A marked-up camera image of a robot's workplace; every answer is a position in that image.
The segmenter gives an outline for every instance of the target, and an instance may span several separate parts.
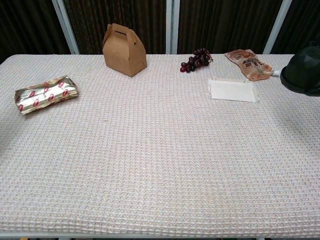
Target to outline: textured tablecloth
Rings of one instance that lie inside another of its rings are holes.
[[[281,70],[290,55],[260,55]],[[0,232],[320,237],[320,97],[255,82],[259,103],[207,97],[241,78],[222,54],[148,55],[130,78],[102,55],[0,65]],[[15,90],[68,75],[79,97],[22,116]]]

